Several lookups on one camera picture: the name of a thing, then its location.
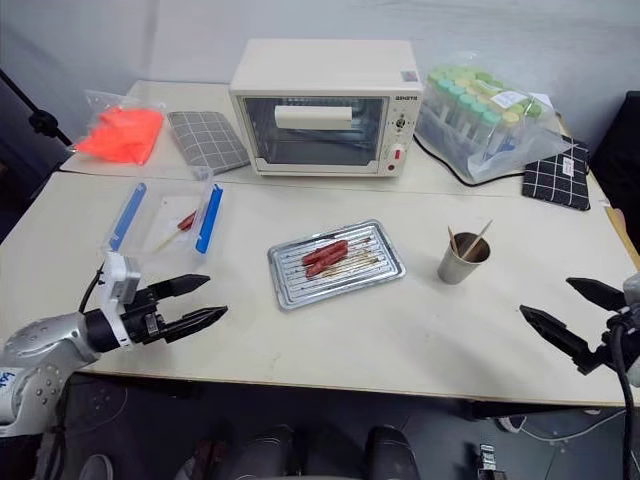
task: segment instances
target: plastic bag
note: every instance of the plastic bag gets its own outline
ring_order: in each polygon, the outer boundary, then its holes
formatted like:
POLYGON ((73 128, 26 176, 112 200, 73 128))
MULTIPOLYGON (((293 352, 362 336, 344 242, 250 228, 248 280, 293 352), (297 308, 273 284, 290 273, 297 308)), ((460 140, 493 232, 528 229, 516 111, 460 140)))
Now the plastic bag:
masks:
POLYGON ((162 128, 164 106, 93 90, 85 94, 94 114, 89 134, 72 150, 109 162, 146 163, 162 128))
POLYGON ((473 57, 431 70, 416 134, 471 183, 557 155, 553 109, 475 64, 473 57))

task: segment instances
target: metal tray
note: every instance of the metal tray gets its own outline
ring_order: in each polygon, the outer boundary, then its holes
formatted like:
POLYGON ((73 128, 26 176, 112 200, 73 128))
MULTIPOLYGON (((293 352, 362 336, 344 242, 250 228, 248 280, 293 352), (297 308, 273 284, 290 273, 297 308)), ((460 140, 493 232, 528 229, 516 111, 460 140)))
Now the metal tray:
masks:
POLYGON ((267 257, 278 301, 286 310, 388 282, 406 273, 377 220, 276 245, 269 249, 267 257), (307 278, 302 257, 337 240, 349 242, 347 256, 315 277, 307 278))

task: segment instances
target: person's shoe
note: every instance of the person's shoe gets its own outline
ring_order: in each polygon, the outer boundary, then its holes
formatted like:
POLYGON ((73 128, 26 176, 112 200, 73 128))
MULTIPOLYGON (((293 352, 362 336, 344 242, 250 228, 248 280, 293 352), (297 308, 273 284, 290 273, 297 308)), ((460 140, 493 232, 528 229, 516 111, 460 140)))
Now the person's shoe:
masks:
POLYGON ((113 480, 113 465, 106 455, 91 455, 84 462, 79 480, 113 480))

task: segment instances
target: blue handle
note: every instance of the blue handle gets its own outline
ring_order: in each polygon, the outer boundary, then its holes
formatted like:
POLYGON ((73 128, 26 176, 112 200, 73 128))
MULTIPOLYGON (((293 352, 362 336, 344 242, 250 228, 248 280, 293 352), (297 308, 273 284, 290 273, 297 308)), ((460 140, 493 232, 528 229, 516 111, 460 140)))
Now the blue handle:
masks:
POLYGON ((213 233, 213 224, 216 221, 216 215, 220 207, 222 192, 223 190, 218 185, 215 185, 211 192, 209 206, 207 207, 207 212, 204 214, 200 235, 198 235, 198 241, 196 242, 196 250, 200 253, 207 253, 207 249, 209 248, 209 240, 211 240, 211 234, 213 233))
POLYGON ((131 222, 133 222, 133 217, 135 217, 136 213, 138 212, 138 208, 142 203, 142 199, 144 198, 145 193, 147 193, 147 185, 144 183, 139 183, 136 186, 136 189, 133 191, 133 194, 129 199, 129 203, 127 203, 127 206, 124 209, 124 212, 122 212, 122 215, 120 215, 120 220, 118 220, 118 224, 113 230, 111 239, 109 240, 109 246, 114 252, 117 252, 120 248, 120 245, 122 245, 124 236, 126 235, 127 230, 129 230, 131 222))

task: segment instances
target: wooden skewer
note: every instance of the wooden skewer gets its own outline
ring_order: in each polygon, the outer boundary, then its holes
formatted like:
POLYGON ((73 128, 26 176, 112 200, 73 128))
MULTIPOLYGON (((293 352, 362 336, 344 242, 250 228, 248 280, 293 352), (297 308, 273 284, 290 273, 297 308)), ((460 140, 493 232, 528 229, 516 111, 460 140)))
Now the wooden skewer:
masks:
POLYGON ((476 235, 476 238, 473 242, 471 242, 471 245, 469 245, 469 248, 467 248, 467 250, 462 254, 462 260, 465 260, 465 257, 467 255, 469 255, 469 252, 471 252, 471 250, 473 250, 473 247, 475 247, 478 242, 480 241, 480 239, 482 238, 482 236, 485 234, 485 232, 487 231, 487 229, 489 228, 489 225, 491 225, 491 222, 493 222, 493 220, 489 220, 489 222, 484 226, 484 228, 480 231, 480 233, 478 235, 476 235))
POLYGON ((453 253, 455 253, 456 256, 459 257, 460 251, 458 250, 458 245, 456 244, 456 237, 453 236, 451 227, 447 226, 447 230, 449 230, 449 239, 451 240, 451 245, 453 246, 453 253))

